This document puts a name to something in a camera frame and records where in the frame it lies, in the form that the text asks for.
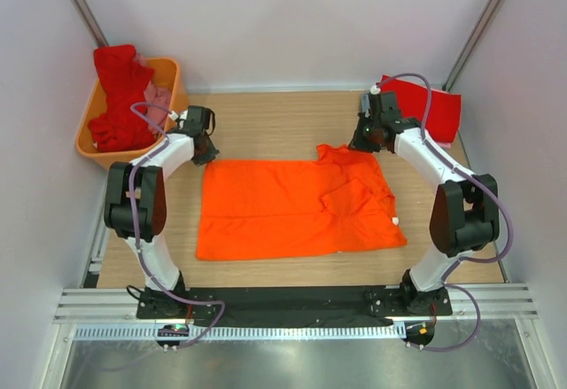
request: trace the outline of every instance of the orange laundry basket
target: orange laundry basket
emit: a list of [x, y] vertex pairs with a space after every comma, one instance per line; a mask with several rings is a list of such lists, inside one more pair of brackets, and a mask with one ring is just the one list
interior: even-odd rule
[[[168, 88], [171, 90], [171, 103], [169, 109], [177, 113], [182, 112], [189, 105], [189, 98], [183, 86], [181, 71], [177, 61], [171, 58], [148, 58], [148, 65], [155, 70], [151, 81], [158, 87]], [[115, 161], [131, 161], [155, 147], [163, 136], [160, 136], [156, 142], [142, 150], [132, 150], [129, 152], [99, 152], [93, 145], [92, 136], [90, 135], [89, 121], [101, 113], [106, 111], [106, 94], [100, 81], [90, 97], [89, 106], [82, 118], [81, 127], [75, 140], [77, 151], [84, 157], [93, 159], [100, 166], [108, 169]], [[166, 130], [170, 130], [174, 126], [171, 119], [166, 120]]]

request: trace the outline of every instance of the wooden surface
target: wooden surface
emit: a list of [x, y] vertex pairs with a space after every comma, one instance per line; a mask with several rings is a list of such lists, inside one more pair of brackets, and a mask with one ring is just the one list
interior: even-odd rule
[[[219, 159], [316, 159], [318, 144], [347, 144], [357, 121], [359, 92], [289, 92], [193, 95], [194, 105], [216, 112], [213, 140]], [[466, 164], [460, 143], [451, 154]], [[170, 176], [165, 235], [175, 264], [188, 286], [237, 287], [285, 285], [397, 284], [431, 243], [429, 220], [434, 194], [403, 159], [376, 155], [396, 196], [400, 226], [408, 239], [401, 248], [365, 253], [268, 261], [197, 261], [198, 222], [204, 168], [192, 163]], [[478, 257], [490, 257], [486, 247]], [[453, 283], [501, 283], [497, 264], [464, 263]], [[142, 271], [127, 245], [111, 234], [98, 287], [144, 285]]]

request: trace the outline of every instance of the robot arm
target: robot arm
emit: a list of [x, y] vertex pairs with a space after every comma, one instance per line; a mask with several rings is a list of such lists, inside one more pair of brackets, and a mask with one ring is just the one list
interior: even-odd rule
[[[214, 148], [206, 131], [214, 125], [211, 110], [191, 106], [176, 120], [176, 127], [144, 156], [129, 163], [114, 163], [108, 173], [105, 199], [105, 224], [124, 238], [130, 248], [144, 258], [144, 264], [171, 292], [184, 294], [183, 276], [173, 263], [162, 230], [166, 224], [167, 206], [165, 181], [183, 163], [192, 160], [196, 165], [214, 159]], [[128, 177], [134, 166], [150, 157], [136, 172], [135, 187], [137, 214], [140, 227], [140, 251], [136, 250], [132, 207], [129, 201]], [[146, 275], [146, 291], [160, 292], [160, 288]]]
[[443, 151], [422, 131], [420, 121], [404, 119], [393, 92], [373, 89], [362, 96], [363, 111], [349, 148], [363, 152], [387, 149], [405, 159], [436, 191], [431, 212], [433, 246], [402, 277], [400, 288], [409, 313], [427, 314], [447, 276], [499, 235], [498, 207], [463, 175], [497, 195], [490, 175], [475, 175]]

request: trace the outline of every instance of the red cloth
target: red cloth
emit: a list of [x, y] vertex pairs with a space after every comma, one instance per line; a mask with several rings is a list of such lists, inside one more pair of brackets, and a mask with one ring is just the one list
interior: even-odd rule
[[[382, 81], [389, 76], [382, 76]], [[383, 92], [393, 91], [398, 98], [398, 106], [403, 117], [423, 119], [427, 89], [412, 82], [394, 80], [380, 88]], [[461, 96], [434, 90], [431, 109], [425, 127], [438, 143], [454, 141], [461, 121]]]
[[[155, 142], [148, 124], [130, 110], [134, 103], [144, 101], [144, 90], [154, 72], [135, 57], [133, 45], [95, 50], [95, 67], [106, 93], [106, 112], [92, 119], [89, 129], [100, 152], [139, 150]], [[145, 108], [140, 106], [138, 110], [145, 113]]]

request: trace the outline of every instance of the white wall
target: white wall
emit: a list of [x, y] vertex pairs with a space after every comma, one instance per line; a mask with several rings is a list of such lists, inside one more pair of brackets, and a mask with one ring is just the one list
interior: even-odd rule
[[470, 161], [497, 178], [514, 218], [506, 270], [530, 286], [556, 371], [567, 367], [566, 3], [506, 0], [454, 90]]
[[190, 91], [445, 81], [487, 0], [88, 0], [112, 44], [182, 63]]
[[74, 151], [96, 74], [69, 0], [0, 0], [0, 386], [35, 387], [105, 174]]

